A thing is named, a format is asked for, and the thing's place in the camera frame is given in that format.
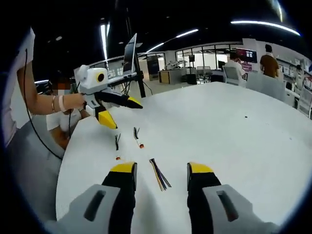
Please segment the man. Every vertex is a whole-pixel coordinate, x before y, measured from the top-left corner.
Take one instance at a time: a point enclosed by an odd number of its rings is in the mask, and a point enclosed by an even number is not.
[[[230,61],[228,61],[224,66],[225,67],[234,67],[237,70],[238,74],[238,85],[245,87],[246,86],[246,72],[243,70],[242,65],[240,64],[240,58],[237,53],[230,53]]]
[[[261,57],[260,69],[263,74],[272,78],[278,77],[278,63],[272,54],[272,47],[270,45],[265,45],[266,55]]]

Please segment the office room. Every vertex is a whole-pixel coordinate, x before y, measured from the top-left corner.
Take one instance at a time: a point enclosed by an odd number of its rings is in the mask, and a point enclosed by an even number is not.
[[[9,17],[4,41],[14,51],[1,86],[6,209],[24,230],[307,225],[308,10],[281,0],[40,7]]]

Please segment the gray gripper housing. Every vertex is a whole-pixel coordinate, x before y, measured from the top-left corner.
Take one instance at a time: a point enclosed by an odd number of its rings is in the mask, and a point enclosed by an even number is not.
[[[48,221],[53,234],[108,234],[109,220],[120,188],[95,184],[73,200],[59,221]]]

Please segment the white sleeve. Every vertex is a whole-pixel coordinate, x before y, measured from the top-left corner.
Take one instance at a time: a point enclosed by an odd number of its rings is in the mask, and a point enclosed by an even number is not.
[[[59,112],[47,115],[46,120],[47,120],[47,130],[48,131],[59,127],[59,124],[60,124]]]
[[[25,64],[30,63],[34,58],[34,44],[35,44],[35,34],[33,29],[30,29],[30,33],[25,37],[19,49],[19,55],[17,58],[17,70],[24,67]]]
[[[239,74],[240,74],[241,76],[245,75],[246,72],[244,71],[242,65],[241,65],[241,64],[238,64],[238,65],[239,65],[239,69],[238,69]]]

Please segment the white shirt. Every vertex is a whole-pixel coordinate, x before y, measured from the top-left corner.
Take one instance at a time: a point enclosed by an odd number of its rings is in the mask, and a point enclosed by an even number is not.
[[[28,64],[33,60],[34,55],[34,42],[35,42],[35,34],[34,31],[31,29],[28,36],[24,39],[23,43],[21,44],[21,47],[19,49],[19,54],[15,57],[14,63],[11,67],[3,103],[2,103],[2,129],[3,129],[3,136],[4,136],[4,143],[5,146],[8,146],[10,141],[12,140],[15,132],[16,132],[16,122],[12,119],[12,110],[11,110],[11,99],[14,91],[15,84],[17,82],[17,71],[24,67],[25,64]],[[24,112],[23,114],[27,114],[26,112],[26,106],[23,102],[23,106],[20,106],[20,111]]]
[[[237,70],[237,75],[238,75],[238,85],[245,87],[246,86],[246,80],[242,78],[243,75],[246,74],[244,71],[242,65],[238,62],[235,62],[233,60],[228,61],[225,65],[225,67],[234,67]]]
[[[53,130],[60,127],[63,132],[68,133],[69,115],[65,115],[62,111],[46,116],[47,130]],[[70,117],[70,127],[72,128],[81,120],[81,114],[78,109],[74,109]]]

